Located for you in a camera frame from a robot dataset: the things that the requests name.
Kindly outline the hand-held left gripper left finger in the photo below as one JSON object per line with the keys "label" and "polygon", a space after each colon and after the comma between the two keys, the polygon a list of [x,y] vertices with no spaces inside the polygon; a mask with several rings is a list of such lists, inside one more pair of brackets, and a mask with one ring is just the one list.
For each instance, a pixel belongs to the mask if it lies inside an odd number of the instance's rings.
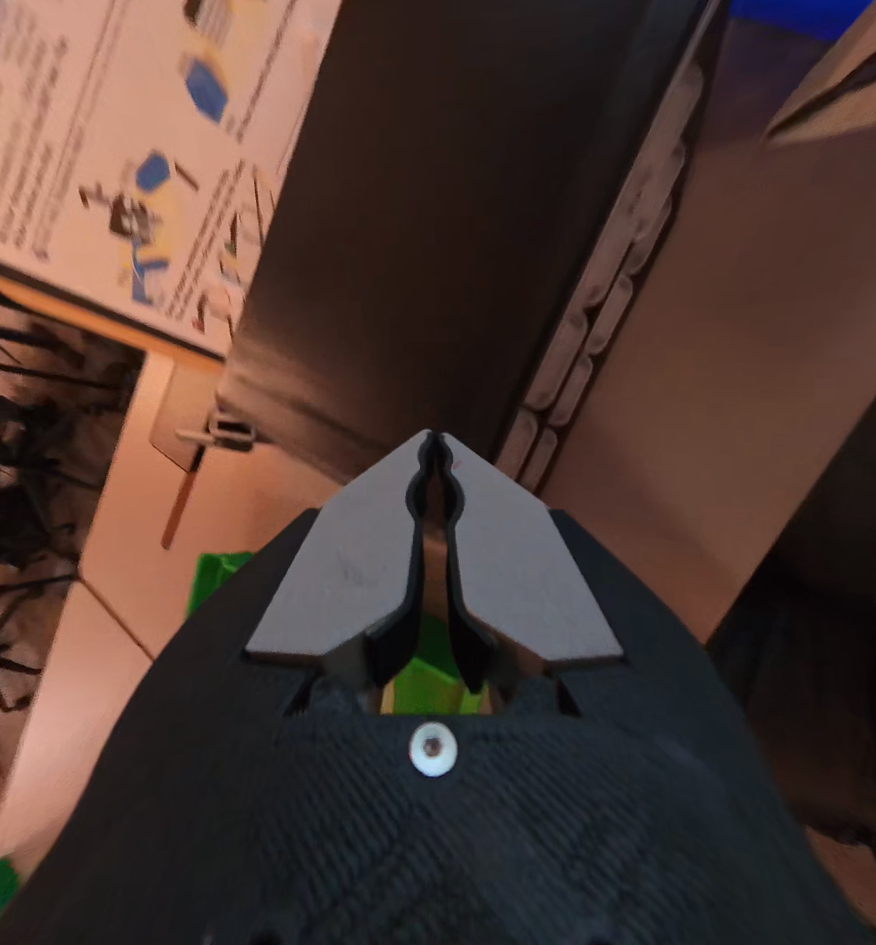
{"label": "hand-held left gripper left finger", "polygon": [[327,501],[245,647],[358,692],[384,688],[418,645],[424,520],[436,435],[423,430]]}

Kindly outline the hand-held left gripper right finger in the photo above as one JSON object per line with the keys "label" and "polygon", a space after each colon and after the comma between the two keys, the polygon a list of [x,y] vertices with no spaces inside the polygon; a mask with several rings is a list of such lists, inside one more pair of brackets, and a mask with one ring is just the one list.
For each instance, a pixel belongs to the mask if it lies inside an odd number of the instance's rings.
{"label": "hand-held left gripper right finger", "polygon": [[449,640],[469,690],[619,662],[624,649],[550,509],[438,435]]}

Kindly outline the grid of small cabinet drawers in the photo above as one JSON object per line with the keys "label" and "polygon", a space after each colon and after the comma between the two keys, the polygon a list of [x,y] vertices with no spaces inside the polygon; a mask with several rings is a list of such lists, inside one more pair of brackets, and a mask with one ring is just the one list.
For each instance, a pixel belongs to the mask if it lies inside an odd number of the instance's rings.
{"label": "grid of small cabinet drawers", "polygon": [[688,159],[685,135],[701,101],[704,73],[695,58],[679,66],[582,276],[536,368],[496,461],[531,492],[540,488],[630,308],[635,280],[654,252]]}

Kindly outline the black drawer cabinet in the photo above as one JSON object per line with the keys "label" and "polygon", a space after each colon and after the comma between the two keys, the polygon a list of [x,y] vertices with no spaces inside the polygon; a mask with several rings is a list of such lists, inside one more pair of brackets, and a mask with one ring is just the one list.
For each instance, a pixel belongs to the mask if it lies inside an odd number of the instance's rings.
{"label": "black drawer cabinet", "polygon": [[723,2],[343,2],[219,399],[345,483],[495,459],[677,149]]}

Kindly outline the green plastic tray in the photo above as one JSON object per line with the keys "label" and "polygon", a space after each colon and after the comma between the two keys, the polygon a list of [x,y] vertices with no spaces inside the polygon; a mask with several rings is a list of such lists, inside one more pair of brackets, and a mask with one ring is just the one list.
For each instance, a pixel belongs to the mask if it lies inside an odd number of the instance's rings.
{"label": "green plastic tray", "polygon": [[[252,558],[249,552],[199,557],[187,616],[191,616]],[[407,666],[385,688],[382,715],[490,715],[487,688],[472,693],[455,664],[446,623],[424,613],[418,646]]]}

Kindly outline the printed instruction sheet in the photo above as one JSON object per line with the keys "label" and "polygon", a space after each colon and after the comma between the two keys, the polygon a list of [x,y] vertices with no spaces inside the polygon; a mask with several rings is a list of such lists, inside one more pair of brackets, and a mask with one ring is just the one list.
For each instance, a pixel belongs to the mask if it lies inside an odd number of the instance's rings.
{"label": "printed instruction sheet", "polygon": [[0,1],[0,273],[221,359],[342,2]]}

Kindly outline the cardboard box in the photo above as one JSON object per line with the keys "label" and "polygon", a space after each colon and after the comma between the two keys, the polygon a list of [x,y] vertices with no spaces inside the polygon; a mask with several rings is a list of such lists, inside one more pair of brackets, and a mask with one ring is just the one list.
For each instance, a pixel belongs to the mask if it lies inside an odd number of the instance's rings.
{"label": "cardboard box", "polygon": [[876,1],[807,73],[765,131],[776,146],[876,127]]}

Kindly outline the blue plastic bin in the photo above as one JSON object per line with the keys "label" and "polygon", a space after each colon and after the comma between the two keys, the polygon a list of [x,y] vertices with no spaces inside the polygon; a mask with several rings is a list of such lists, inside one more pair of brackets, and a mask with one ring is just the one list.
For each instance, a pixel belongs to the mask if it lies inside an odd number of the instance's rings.
{"label": "blue plastic bin", "polygon": [[871,4],[871,1],[732,1],[730,14],[834,43]]}

